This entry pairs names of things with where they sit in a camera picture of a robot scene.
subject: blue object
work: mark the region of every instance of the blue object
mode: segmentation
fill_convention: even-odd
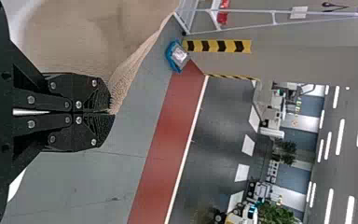
[[[188,62],[188,55],[182,62],[179,62],[178,60],[175,60],[173,58],[173,53],[176,49],[180,49],[182,52],[185,52],[185,50],[182,48],[180,42],[178,40],[175,40],[170,43],[167,50],[165,51],[165,58],[168,60],[168,63],[170,64],[170,67],[174,72],[182,73],[183,68],[185,67],[186,63]]]

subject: yellow and black hazard tape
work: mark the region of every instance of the yellow and black hazard tape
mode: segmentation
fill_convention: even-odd
[[[184,40],[189,52],[252,53],[252,40]]]
[[[217,75],[217,74],[209,74],[209,73],[204,73],[204,75],[208,77],[221,77],[221,78],[232,78],[232,79],[240,79],[240,80],[260,81],[260,79],[256,77],[249,77],[245,75],[231,76],[231,75]]]

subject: beige fabric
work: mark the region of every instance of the beige fabric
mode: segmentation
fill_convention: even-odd
[[[42,72],[101,77],[113,95],[110,112],[117,113],[161,22],[178,3],[45,0],[24,25],[19,45]]]

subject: potted plant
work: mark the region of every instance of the potted plant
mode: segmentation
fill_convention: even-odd
[[[263,203],[258,216],[261,224],[297,224],[293,212],[271,203]]]
[[[292,165],[296,160],[297,145],[290,141],[277,141],[272,159],[284,164]]]

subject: red stripe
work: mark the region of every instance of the red stripe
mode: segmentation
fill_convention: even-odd
[[[164,223],[204,79],[193,62],[172,75],[128,223]]]

